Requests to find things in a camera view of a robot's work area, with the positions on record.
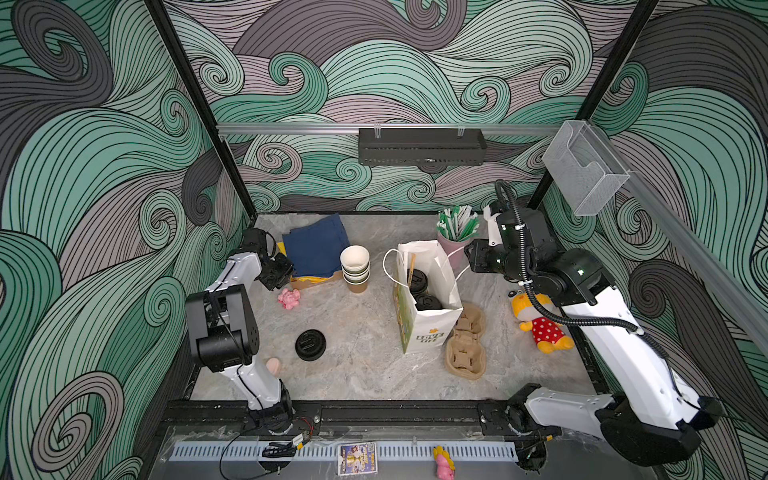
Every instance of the plush toy foot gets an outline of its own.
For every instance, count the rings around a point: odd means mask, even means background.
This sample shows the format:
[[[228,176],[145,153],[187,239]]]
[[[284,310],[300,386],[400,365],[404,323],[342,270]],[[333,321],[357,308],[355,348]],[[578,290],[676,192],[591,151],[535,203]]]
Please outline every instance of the plush toy foot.
[[[554,343],[554,348],[556,350],[570,350],[575,346],[576,344],[574,343],[574,340],[570,336],[563,336],[557,342]]]
[[[538,349],[540,349],[544,353],[552,353],[555,350],[555,347],[554,345],[552,345],[552,342],[539,342],[537,346],[538,346]]]

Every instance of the stack of paper cups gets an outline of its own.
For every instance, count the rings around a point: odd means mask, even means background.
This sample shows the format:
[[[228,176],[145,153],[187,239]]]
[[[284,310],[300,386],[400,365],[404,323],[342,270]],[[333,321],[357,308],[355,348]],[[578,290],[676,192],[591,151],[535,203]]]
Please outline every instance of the stack of paper cups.
[[[352,245],[341,253],[341,270],[344,280],[353,293],[363,293],[368,288],[371,274],[371,255],[365,247]]]

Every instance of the black metal post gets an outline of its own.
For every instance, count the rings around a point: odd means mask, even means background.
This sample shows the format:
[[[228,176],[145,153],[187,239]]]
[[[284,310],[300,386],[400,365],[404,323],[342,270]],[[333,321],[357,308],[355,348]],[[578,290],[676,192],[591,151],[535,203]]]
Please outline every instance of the black metal post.
[[[197,83],[194,70],[190,64],[187,54],[184,52],[184,47],[181,45],[181,40],[174,29],[174,25],[170,21],[168,11],[165,9],[163,0],[144,0],[147,5],[152,20],[154,21],[157,31],[160,32],[160,36],[163,38],[165,48],[168,50],[170,59],[176,65],[176,69],[179,71],[181,81],[184,83],[184,87],[189,92],[192,104],[197,110],[197,114],[200,115],[200,119],[203,122],[205,130],[208,132],[210,141],[213,143],[216,153],[224,165],[224,170],[232,180],[232,185],[235,187],[237,196],[243,203],[246,214],[250,218],[250,223],[253,224],[258,217],[256,212],[256,206],[253,205],[253,201],[250,199],[248,189],[245,186],[243,178],[240,176],[240,172],[237,171],[237,164],[232,156],[232,152],[229,147],[219,138],[219,132],[216,129],[216,117],[214,117],[213,111],[210,109],[208,102],[203,94],[203,89],[200,88],[200,84]]]
[[[592,118],[603,96],[608,92],[608,88],[611,87],[616,75],[621,71],[621,67],[624,66],[625,61],[632,52],[634,43],[640,37],[640,33],[643,31],[658,2],[659,0],[640,0],[637,3],[637,6],[632,11],[632,15],[627,20],[627,24],[624,26],[624,30],[616,39],[614,48],[608,55],[602,70],[600,70],[597,80],[594,81],[592,88],[590,88],[587,97],[584,99],[584,103],[581,104],[575,120],[589,120]],[[544,200],[544,195],[547,194],[550,185],[552,185],[552,176],[549,174],[549,171],[546,171],[538,182],[533,195],[531,195],[531,199],[528,201],[528,208],[538,208]]]

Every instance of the robotic arm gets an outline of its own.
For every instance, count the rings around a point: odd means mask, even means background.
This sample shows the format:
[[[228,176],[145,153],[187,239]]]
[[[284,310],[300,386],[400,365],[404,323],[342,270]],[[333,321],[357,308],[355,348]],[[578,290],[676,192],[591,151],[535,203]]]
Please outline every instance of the robotic arm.
[[[258,410],[265,425],[290,421],[290,397],[283,383],[259,357],[259,329],[249,292],[256,280],[268,290],[290,280],[293,264],[282,253],[267,253],[267,233],[258,228],[243,232],[223,272],[208,288],[192,293],[185,304],[190,350],[195,363],[231,379]]]
[[[510,400],[519,432],[556,425],[605,439],[641,466],[689,458],[714,426],[722,405],[699,396],[671,368],[668,354],[632,316],[612,275],[592,253],[558,250],[544,215],[518,207],[511,188],[496,182],[497,200],[484,210],[488,240],[465,248],[472,271],[500,273],[517,283],[541,316],[579,326],[621,384],[622,394],[583,396],[528,384]],[[536,300],[544,293],[565,316]]]

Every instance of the pink figurine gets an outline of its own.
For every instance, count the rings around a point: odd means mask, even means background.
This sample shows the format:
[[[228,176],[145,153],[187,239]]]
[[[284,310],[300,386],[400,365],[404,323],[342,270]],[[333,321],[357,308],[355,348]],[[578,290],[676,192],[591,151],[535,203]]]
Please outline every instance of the pink figurine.
[[[456,467],[453,465],[453,460],[451,460],[448,452],[442,447],[437,447],[432,450],[432,454],[435,456],[435,462],[437,463],[437,478],[440,480],[453,480],[456,475]]]
[[[291,310],[293,307],[299,305],[299,297],[301,297],[299,290],[288,290],[287,288],[284,288],[277,297],[277,301],[283,304],[285,310]]]

